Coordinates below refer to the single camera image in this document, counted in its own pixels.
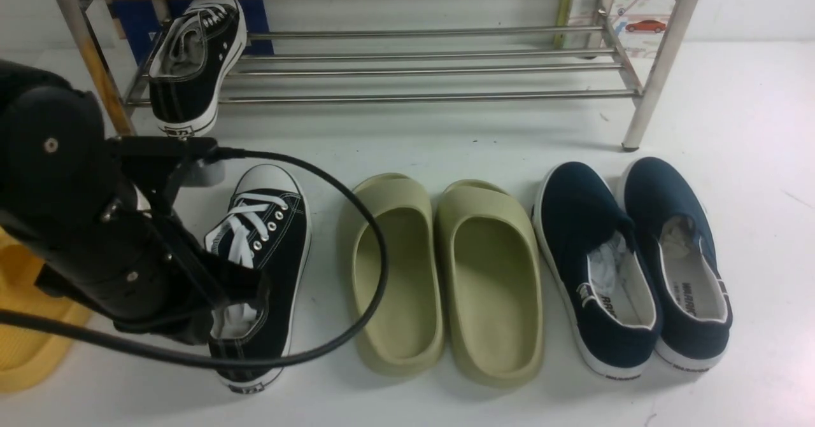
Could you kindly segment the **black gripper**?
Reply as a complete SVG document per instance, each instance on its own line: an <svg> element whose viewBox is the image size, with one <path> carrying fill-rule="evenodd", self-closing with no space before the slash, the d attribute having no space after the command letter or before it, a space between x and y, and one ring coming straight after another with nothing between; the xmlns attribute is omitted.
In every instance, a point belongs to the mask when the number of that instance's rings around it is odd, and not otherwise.
<svg viewBox="0 0 815 427"><path fill-rule="evenodd" d="M250 248L207 253L206 268L226 291L226 303L213 317L201 304L181 317L191 284L134 205L130 185L4 185L2 227L43 259L35 288L106 316L122 332L204 345L213 324L259 322L269 285Z"/></svg>

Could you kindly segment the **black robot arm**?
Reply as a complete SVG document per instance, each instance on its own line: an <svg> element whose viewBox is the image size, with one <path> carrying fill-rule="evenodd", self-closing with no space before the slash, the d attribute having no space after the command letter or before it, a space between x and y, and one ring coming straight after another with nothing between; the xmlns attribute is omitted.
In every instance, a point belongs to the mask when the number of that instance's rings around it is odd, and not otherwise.
<svg viewBox="0 0 815 427"><path fill-rule="evenodd" d="M8 60L1 97L2 227L44 259L43 293L186 345L206 343L213 311L263 302L262 274L204 250L173 207L213 183L215 139L108 138L93 93Z"/></svg>

